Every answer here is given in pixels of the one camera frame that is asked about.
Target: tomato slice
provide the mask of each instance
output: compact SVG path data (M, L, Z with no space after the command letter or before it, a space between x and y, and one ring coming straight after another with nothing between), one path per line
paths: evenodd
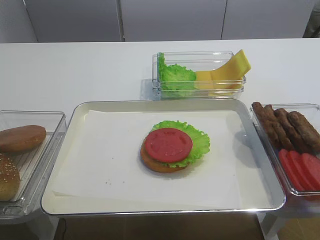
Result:
M289 151L287 154L289 159L289 164L291 168L295 172L296 176L298 177L301 185L303 186L305 191L314 191L316 188L312 184L312 182L308 179L307 175L305 174L304 170L301 166L301 155L296 151Z
M320 190L320 159L309 154L303 153L301 155L301 168L305 175L314 185L317 191Z
M298 190L298 191L304 191L305 188L301 185L298 176L296 175L294 169L292 168L292 165L290 164L290 160L287 158L288 151L285 149L281 149L279 152L279 159L281 162L281 165L292 183L292 185Z
M192 139L176 128L160 128L149 133L145 150L155 160L175 163L184 160L190 153Z

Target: sesame seed bun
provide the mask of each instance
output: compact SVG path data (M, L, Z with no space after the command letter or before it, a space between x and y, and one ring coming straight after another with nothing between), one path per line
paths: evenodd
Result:
M0 201L9 201L18 191L20 176L9 157L0 153Z
M150 157L145 149L145 141L143 141L141 150L140 150L141 160L144 163L145 166L147 166L149 169L158 172L158 173L174 173L177 171L180 171L182 169L185 169L186 167L169 167L166 165L163 165L162 162L159 162L152 157Z
M46 129L38 125L0 131L0 152L16 153L34 149L45 140L46 134Z

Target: white countertop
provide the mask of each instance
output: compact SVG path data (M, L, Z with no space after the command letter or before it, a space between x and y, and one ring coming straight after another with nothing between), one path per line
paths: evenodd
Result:
M157 52L243 49L239 100L320 104L320 38L0 44L0 110L63 111L87 101L150 100Z

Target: cheese slice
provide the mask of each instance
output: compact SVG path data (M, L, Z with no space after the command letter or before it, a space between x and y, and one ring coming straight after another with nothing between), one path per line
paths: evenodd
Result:
M196 71L195 87L202 90L240 89L243 86L242 83L227 84L223 83L223 81L241 80L250 69L251 66L248 59L241 49L218 69L211 71Z

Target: green lettuce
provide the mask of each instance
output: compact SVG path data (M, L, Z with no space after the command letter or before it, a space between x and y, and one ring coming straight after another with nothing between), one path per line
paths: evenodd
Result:
M204 154L210 151L210 138L208 137L208 134L195 129L186 122L162 121L154 125L151 131L163 128L179 129L188 134L193 143L192 149L186 159L173 163L164 163L169 165L170 168L186 167L189 164L194 164L198 159L202 158Z
M173 91L172 97L185 97L192 94L195 88L196 73L178 64L165 64L165 55L161 52L158 57L158 75L162 90Z

